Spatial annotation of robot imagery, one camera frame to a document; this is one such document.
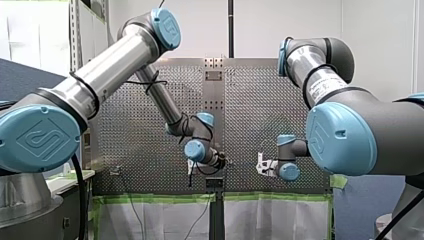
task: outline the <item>perforated metal panel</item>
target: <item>perforated metal panel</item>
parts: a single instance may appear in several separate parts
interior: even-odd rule
[[[222,134],[216,144],[234,163],[225,174],[227,191],[326,192],[328,176],[309,158],[299,159],[302,174],[294,183],[256,172],[262,142],[265,158],[272,158],[280,133],[304,137],[307,109],[299,89],[277,76],[276,60],[225,59],[223,68],[219,66],[224,78],[213,88],[204,80],[205,71],[211,71],[204,59],[172,59],[156,66],[159,80],[169,82],[167,87],[182,111],[195,114],[212,107],[220,115],[218,126],[224,129],[215,130]],[[220,96],[212,101],[211,91]],[[107,100],[95,129],[98,151],[94,152],[104,166],[95,178],[95,194],[203,193],[202,177],[193,177],[193,186],[188,188],[184,143],[178,145],[178,138],[166,135],[164,125],[139,85],[125,84]],[[119,176],[110,174],[116,166],[121,167]]]
[[[276,157],[279,134],[305,137],[307,108],[300,89],[277,75],[274,59],[226,59],[225,152],[234,166],[227,173],[228,191],[273,190],[325,193],[328,175],[311,158],[298,158],[298,180],[287,183],[258,175],[259,151]]]
[[[169,60],[156,66],[158,80],[168,81],[167,88],[180,109],[188,115],[200,111],[203,59]],[[203,193],[203,178],[193,177],[188,188],[186,141],[178,145],[179,138],[165,133],[165,121],[142,86],[124,84],[102,105],[99,115],[98,143],[104,168],[95,178],[96,194]],[[110,175],[116,166],[121,167],[121,174]]]

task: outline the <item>gray base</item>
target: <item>gray base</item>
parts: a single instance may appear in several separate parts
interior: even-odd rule
[[[56,197],[48,209],[0,223],[1,239],[63,239],[63,217],[59,207],[62,202],[61,197]]]

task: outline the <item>robotic arm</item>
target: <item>robotic arm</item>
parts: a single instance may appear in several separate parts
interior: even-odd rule
[[[424,95],[381,102],[350,86],[353,56],[338,39],[287,39],[280,46],[278,69],[302,88],[312,108],[307,145],[322,169],[351,176],[424,172]]]
[[[305,140],[296,139],[294,135],[280,135],[277,137],[277,157],[264,161],[263,152],[259,152],[256,170],[260,175],[280,177],[288,182],[296,181],[300,176],[296,157],[307,156],[310,155]]]
[[[155,84],[154,63],[163,53],[177,48],[180,29],[172,13],[154,9],[130,19],[119,40],[53,89],[40,88],[7,110],[0,111],[1,175],[44,172],[59,167],[74,154],[87,122],[134,73],[145,85],[176,136],[192,136],[185,153],[193,161],[218,166],[218,154],[210,146],[213,116],[183,115],[171,94]]]

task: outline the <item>green tape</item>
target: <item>green tape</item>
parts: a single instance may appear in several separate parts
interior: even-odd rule
[[[97,196],[95,200],[101,201],[103,204],[120,204],[120,203],[202,203],[209,201],[208,194],[194,195],[154,195],[154,194],[131,194],[116,196]],[[288,194],[288,193],[225,193],[225,201],[253,201],[259,199],[270,200],[288,200],[288,201],[306,201],[306,202],[326,202],[331,200],[332,196],[328,194]]]
[[[94,171],[93,170],[82,170],[82,175],[83,175],[83,177],[85,177],[85,176],[87,176],[88,174],[90,174],[92,172],[94,172]],[[48,180],[53,180],[53,179],[56,179],[56,178],[66,178],[66,179],[75,180],[75,179],[77,179],[77,174],[75,172],[71,172],[71,173],[68,173],[65,176],[63,176],[63,173],[59,173],[59,174],[50,176],[47,179]]]
[[[347,178],[340,174],[330,176],[330,186],[333,188],[344,189],[347,184]]]

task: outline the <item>light blue joint cap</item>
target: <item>light blue joint cap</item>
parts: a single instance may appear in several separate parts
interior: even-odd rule
[[[368,174],[377,159],[377,144],[365,120],[335,102],[314,107],[306,121],[309,152],[322,169],[336,174]]]
[[[67,162],[80,144],[80,129],[64,110],[30,105],[0,116],[0,168],[34,173]]]
[[[300,170],[296,164],[286,163],[280,167],[278,174],[283,180],[292,182],[299,178]]]
[[[424,92],[414,93],[414,94],[410,95],[408,98],[417,98],[417,99],[424,100]]]
[[[206,155],[205,146],[199,140],[191,140],[185,145],[184,154],[193,162],[201,162]]]
[[[197,117],[204,123],[208,124],[209,126],[213,127],[214,123],[214,116],[210,113],[198,113],[196,114]]]
[[[165,8],[151,11],[153,30],[168,50],[176,49],[181,43],[181,32],[174,15]]]
[[[277,146],[282,146],[294,142],[295,140],[296,136],[293,134],[281,134],[277,137]]]

